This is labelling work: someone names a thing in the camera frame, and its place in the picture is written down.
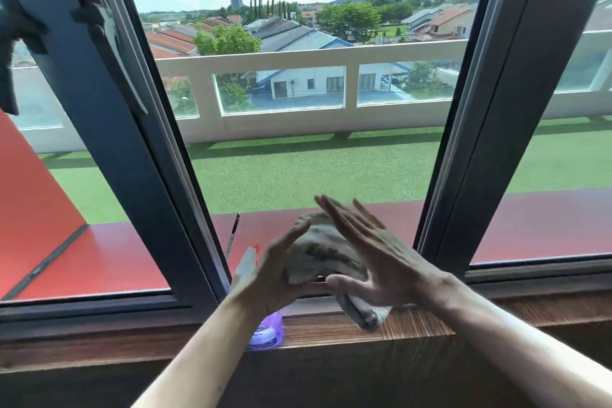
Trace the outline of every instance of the artificial grass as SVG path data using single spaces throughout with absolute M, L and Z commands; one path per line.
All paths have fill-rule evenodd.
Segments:
M 390 202 L 425 198 L 442 128 L 187 146 L 211 213 L 314 207 L 314 194 Z M 126 221 L 87 152 L 41 155 L 91 223 Z M 612 186 L 612 121 L 543 121 L 509 193 Z

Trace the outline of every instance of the person's right hand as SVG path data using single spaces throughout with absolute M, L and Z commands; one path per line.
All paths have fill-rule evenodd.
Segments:
M 316 196 L 315 201 L 358 250 L 368 270 L 367 281 L 330 274 L 325 280 L 330 288 L 377 306 L 426 304 L 428 297 L 448 277 L 448 273 L 440 271 L 387 230 L 356 199 L 353 200 L 356 211 L 327 195 Z

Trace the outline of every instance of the gray cleaning rag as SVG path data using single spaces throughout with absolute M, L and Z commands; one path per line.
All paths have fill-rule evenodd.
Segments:
M 289 282 L 300 284 L 333 273 L 367 280 L 368 272 L 359 252 L 338 232 L 329 215 L 323 211 L 309 213 L 300 216 L 296 224 L 307 219 L 308 231 L 289 247 Z M 391 311 L 390 306 L 372 306 L 356 296 L 338 294 L 336 300 L 342 311 L 366 331 L 376 330 Z

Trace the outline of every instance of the person's left hand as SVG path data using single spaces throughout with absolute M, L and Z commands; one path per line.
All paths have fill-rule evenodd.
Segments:
M 287 278 L 287 250 L 309 227 L 310 222 L 302 223 L 273 240 L 255 272 L 248 278 L 241 278 L 230 296 L 239 296 L 251 310 L 259 312 L 263 319 L 302 295 L 329 293 L 330 288 L 324 282 L 290 284 Z

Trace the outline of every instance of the high-rise building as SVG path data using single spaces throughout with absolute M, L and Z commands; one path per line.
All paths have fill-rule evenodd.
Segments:
M 231 7 L 236 10 L 237 8 L 240 8 L 242 5 L 244 5 L 242 3 L 242 0 L 230 0 L 231 2 Z

